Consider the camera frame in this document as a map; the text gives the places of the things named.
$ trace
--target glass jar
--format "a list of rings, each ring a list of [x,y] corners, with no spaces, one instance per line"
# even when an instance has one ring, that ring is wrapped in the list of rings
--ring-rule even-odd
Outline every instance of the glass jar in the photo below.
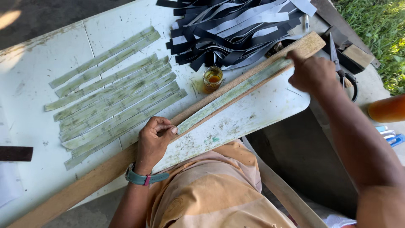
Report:
[[[223,80],[223,73],[219,67],[212,66],[208,67],[204,71],[204,93],[212,93],[217,90]]]
[[[405,94],[371,103],[369,115],[380,123],[405,121]]]

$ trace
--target fingernail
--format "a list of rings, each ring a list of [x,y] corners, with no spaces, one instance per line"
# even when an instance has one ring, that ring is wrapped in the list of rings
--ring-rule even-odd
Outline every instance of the fingernail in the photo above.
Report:
[[[177,133],[177,130],[178,130],[177,127],[172,127],[172,132],[173,132],[173,134],[176,134],[176,133]]]

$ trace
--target green grass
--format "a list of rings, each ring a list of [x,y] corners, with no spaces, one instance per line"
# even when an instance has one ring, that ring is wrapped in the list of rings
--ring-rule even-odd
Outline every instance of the green grass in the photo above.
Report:
[[[335,0],[336,9],[381,62],[391,95],[405,93],[405,1]]]

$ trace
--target white table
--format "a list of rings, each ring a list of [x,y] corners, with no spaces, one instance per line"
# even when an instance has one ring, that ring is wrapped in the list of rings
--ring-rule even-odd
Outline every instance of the white table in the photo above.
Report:
[[[170,56],[165,43],[170,39],[170,25],[178,18],[180,17],[173,16],[172,9],[156,6],[155,1],[137,0],[0,51],[0,97],[13,144],[34,147],[32,161],[18,163],[26,191],[22,197],[0,208],[0,227],[10,224],[128,147],[137,140],[138,131],[144,126],[142,124],[127,132],[89,156],[82,164],[66,171],[64,162],[71,155],[61,145],[58,138],[59,123],[55,123],[52,117],[62,108],[44,112],[45,104],[58,99],[48,83],[150,25],[162,37],[142,52],[103,73],[101,77],[111,75],[153,53],[159,58]],[[157,114],[169,119],[205,96],[198,91],[202,86],[205,67],[194,72],[188,65],[176,64],[174,58],[170,63],[177,74],[177,83],[187,91],[188,96]],[[225,72],[223,84],[254,65]],[[303,111],[308,107],[310,97],[288,83],[292,73],[293,69],[281,74],[170,144],[154,171]],[[94,83],[101,77],[94,78],[81,87]],[[80,204],[126,184],[122,176]]]

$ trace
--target pink watch strap loop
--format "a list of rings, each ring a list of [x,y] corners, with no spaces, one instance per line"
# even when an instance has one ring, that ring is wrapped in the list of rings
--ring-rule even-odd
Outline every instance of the pink watch strap loop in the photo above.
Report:
[[[143,186],[148,186],[149,185],[149,180],[151,179],[151,175],[147,174],[146,175],[146,180],[145,180],[145,184]]]

